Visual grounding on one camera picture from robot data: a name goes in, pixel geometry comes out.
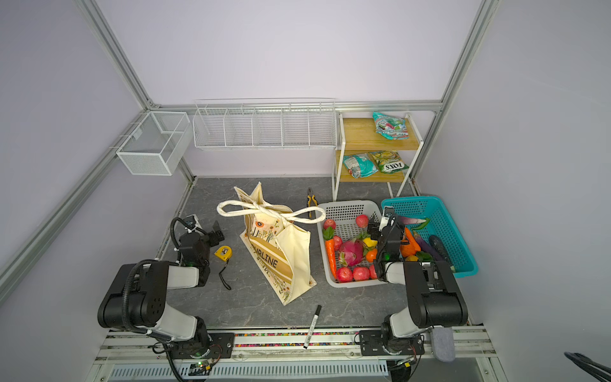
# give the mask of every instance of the marker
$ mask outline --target marker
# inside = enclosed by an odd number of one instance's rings
[[[316,321],[318,321],[318,316],[320,315],[320,309],[323,307],[321,305],[316,307],[316,313],[314,313],[314,318],[312,319],[312,324],[310,325],[310,330],[305,337],[304,349],[307,349],[308,345],[310,345],[310,340],[312,339],[312,334],[314,334],[314,326],[316,326]]]

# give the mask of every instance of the black mounting plate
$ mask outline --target black mounting plate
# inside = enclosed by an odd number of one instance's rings
[[[415,336],[401,339],[405,341],[405,345],[401,350],[389,349],[391,353],[397,355],[414,354],[412,346],[416,350],[416,354],[424,354],[424,339],[422,336]],[[382,332],[379,330],[361,330],[359,331],[360,353],[364,356],[389,356],[391,354],[384,351],[382,345]]]
[[[212,338],[210,342],[210,353],[206,355],[206,358],[217,359],[219,357],[219,353],[221,354],[221,358],[231,358],[231,352],[233,350],[233,340],[235,339],[235,333],[208,333]],[[195,358],[190,357],[190,355],[180,351],[180,349],[172,350],[172,358],[174,359],[192,359]]]

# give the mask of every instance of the yellow tape measure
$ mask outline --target yellow tape measure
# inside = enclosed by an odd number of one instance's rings
[[[231,254],[232,254],[231,248],[226,245],[223,245],[222,247],[217,249],[216,252],[214,253],[216,257],[223,260],[224,262],[229,260],[229,258],[231,257]]]

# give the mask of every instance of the rope handle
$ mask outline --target rope handle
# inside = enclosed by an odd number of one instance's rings
[[[237,210],[237,211],[224,211],[223,207],[225,207],[226,205],[238,205],[240,207],[245,207],[245,209]],[[281,219],[283,222],[296,221],[296,222],[306,223],[306,224],[318,223],[318,222],[323,221],[326,218],[326,213],[320,207],[307,207],[307,208],[302,208],[299,211],[295,211],[291,213],[280,213],[274,210],[268,210],[267,208],[261,205],[258,205],[256,203],[252,203],[252,204],[244,203],[244,202],[240,202],[239,200],[226,200],[224,202],[221,202],[219,203],[218,206],[216,206],[216,211],[221,216],[229,216],[229,217],[251,215],[255,213],[265,213],[267,215],[275,217],[276,219]],[[302,213],[309,212],[309,211],[320,211],[321,215],[320,217],[316,219],[305,219],[305,218],[296,217],[297,215],[301,215]]]

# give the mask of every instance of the pliers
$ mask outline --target pliers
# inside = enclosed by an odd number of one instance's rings
[[[316,197],[314,196],[314,193],[312,192],[311,188],[307,189],[307,206],[311,207],[312,203],[314,203],[314,205],[318,205],[318,202],[316,201]],[[312,211],[308,212],[308,217],[311,219],[312,218]]]

